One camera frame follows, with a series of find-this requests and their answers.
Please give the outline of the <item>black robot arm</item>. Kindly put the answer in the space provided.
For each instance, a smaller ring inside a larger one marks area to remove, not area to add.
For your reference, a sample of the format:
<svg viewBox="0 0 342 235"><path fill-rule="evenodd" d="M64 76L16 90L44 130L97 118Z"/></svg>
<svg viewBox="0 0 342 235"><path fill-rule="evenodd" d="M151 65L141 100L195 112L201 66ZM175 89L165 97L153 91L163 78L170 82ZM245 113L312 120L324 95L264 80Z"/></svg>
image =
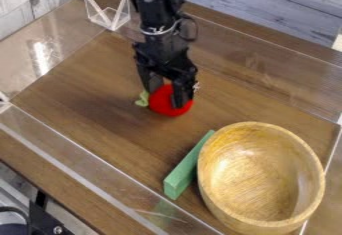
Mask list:
<svg viewBox="0 0 342 235"><path fill-rule="evenodd" d="M189 58L198 29L194 18L182 11L185 0L130 0L141 16L143 42L135 42L137 68L150 94L171 81L171 107L181 109L194 99L198 68Z"/></svg>

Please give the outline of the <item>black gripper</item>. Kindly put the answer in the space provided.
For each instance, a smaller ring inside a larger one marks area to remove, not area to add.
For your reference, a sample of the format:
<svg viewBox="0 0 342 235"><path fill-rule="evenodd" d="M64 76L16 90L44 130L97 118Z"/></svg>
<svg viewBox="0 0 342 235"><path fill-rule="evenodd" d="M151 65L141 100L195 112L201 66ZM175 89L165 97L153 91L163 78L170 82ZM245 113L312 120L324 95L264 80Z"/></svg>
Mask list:
<svg viewBox="0 0 342 235"><path fill-rule="evenodd" d="M181 109L194 98L198 68L189 58L189 43L179 31L165 33L143 32L145 40L134 43L135 61L142 84L154 93L173 81L171 102Z"/></svg>

